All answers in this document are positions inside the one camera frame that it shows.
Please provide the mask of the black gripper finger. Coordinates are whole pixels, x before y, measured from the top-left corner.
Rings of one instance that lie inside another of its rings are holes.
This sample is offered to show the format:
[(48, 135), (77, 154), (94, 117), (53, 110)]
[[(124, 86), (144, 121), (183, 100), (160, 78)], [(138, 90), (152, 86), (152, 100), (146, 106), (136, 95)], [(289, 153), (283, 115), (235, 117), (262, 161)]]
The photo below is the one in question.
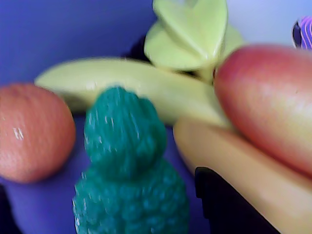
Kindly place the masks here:
[(212, 234), (279, 233), (232, 185), (207, 167), (195, 169), (195, 192)]
[(0, 186), (0, 233), (17, 234), (18, 229), (11, 213), (11, 206), (8, 201), (4, 187)]

